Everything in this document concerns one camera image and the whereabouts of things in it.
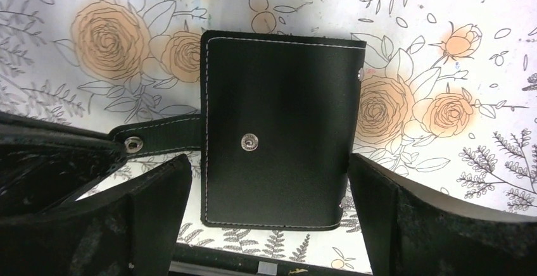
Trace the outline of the black leather card holder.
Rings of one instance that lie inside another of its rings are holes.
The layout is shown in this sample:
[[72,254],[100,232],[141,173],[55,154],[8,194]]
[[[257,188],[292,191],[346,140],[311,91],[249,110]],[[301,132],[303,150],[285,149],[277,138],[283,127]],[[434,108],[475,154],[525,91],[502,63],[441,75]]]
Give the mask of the black leather card holder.
[[200,46],[200,112],[110,137],[131,157],[198,150],[208,227],[338,227],[366,43],[209,30]]

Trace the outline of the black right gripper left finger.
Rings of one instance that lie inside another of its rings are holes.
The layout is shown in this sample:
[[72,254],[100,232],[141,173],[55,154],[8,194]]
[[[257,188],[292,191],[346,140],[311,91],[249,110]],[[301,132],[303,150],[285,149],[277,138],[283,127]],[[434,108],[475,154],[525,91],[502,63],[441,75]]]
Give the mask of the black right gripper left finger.
[[39,214],[1,219],[2,275],[167,275],[192,182],[176,156]]

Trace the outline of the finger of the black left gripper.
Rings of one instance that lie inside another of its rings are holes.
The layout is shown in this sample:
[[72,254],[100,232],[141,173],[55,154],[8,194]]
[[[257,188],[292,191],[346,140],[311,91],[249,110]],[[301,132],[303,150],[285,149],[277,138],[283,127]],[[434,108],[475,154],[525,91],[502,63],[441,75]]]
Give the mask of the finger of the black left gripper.
[[127,161],[105,134],[1,113],[1,215],[38,213]]

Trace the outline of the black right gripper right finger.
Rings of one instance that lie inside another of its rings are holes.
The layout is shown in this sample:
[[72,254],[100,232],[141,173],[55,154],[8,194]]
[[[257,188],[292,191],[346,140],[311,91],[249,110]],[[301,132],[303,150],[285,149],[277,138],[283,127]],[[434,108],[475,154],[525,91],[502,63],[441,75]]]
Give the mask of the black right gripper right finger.
[[535,275],[536,218],[476,205],[359,154],[348,178],[374,275]]

